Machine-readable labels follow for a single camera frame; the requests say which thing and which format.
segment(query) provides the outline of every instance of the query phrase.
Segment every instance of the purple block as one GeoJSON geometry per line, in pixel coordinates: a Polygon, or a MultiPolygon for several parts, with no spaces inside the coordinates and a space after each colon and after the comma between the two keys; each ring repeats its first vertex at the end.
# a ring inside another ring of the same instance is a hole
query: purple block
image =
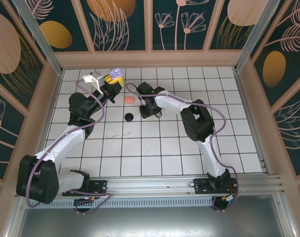
{"type": "Polygon", "coordinates": [[[115,69],[111,70],[109,72],[109,75],[111,76],[112,80],[115,80],[115,79],[123,76],[123,74],[121,73],[119,68],[115,68],[115,69]]]}

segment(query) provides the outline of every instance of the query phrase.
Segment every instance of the white tiled floor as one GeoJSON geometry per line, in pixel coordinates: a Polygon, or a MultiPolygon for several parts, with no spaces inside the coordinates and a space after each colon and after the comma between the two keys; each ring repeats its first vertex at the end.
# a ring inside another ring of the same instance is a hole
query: white tiled floor
{"type": "MultiPolygon", "coordinates": [[[[187,100],[202,99],[205,104],[220,110],[227,118],[227,126],[216,137],[223,162],[232,165],[238,173],[262,172],[248,120],[242,105],[232,70],[229,67],[177,67],[121,69],[125,82],[139,85],[147,82],[161,86],[187,100]]],[[[68,99],[76,88],[75,81],[95,69],[66,70],[56,102],[47,145],[66,128],[69,120],[68,99]]],[[[110,69],[98,69],[106,75],[110,69]]],[[[92,91],[92,86],[85,85],[92,91]]],[[[181,118],[166,109],[162,116],[142,119],[136,98],[135,104],[124,104],[126,89],[106,104],[106,117],[95,125],[93,133],[73,148],[63,161],[60,173],[80,169],[92,177],[191,175],[207,173],[205,161],[184,130],[181,118]],[[132,113],[132,122],[124,115],[132,113]]],[[[98,119],[101,111],[92,116],[98,119]]],[[[223,121],[212,111],[216,130],[223,121]]]]}

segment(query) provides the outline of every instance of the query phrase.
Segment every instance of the mounting plate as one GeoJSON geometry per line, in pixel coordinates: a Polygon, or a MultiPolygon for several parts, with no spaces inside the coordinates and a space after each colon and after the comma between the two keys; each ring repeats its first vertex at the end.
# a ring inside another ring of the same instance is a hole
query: mounting plate
{"type": "Polygon", "coordinates": [[[236,179],[230,178],[226,183],[223,183],[222,188],[220,188],[218,191],[215,191],[210,186],[208,178],[194,179],[195,194],[230,194],[231,190],[228,185],[230,185],[234,191],[237,191],[236,184],[236,179]]]}
{"type": "MultiPolygon", "coordinates": [[[[90,180],[89,189],[85,193],[95,193],[95,194],[104,194],[107,191],[107,180],[90,180]]],[[[77,196],[87,196],[82,194],[76,194],[73,192],[64,192],[62,193],[64,197],[77,197],[77,196]]]]}

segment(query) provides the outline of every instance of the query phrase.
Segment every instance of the black bottle cap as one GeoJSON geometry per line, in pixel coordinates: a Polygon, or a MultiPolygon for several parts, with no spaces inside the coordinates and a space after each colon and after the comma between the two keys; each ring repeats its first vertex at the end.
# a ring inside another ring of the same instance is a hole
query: black bottle cap
{"type": "Polygon", "coordinates": [[[127,113],[125,115],[125,120],[128,121],[128,122],[132,121],[133,120],[133,114],[127,113]]]}

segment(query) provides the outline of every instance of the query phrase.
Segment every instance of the orange object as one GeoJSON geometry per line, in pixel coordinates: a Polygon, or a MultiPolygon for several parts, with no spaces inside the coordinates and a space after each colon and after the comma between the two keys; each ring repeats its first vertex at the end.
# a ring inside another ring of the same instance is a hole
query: orange object
{"type": "Polygon", "coordinates": [[[124,102],[126,104],[134,104],[135,98],[133,96],[126,96],[124,102]]]}

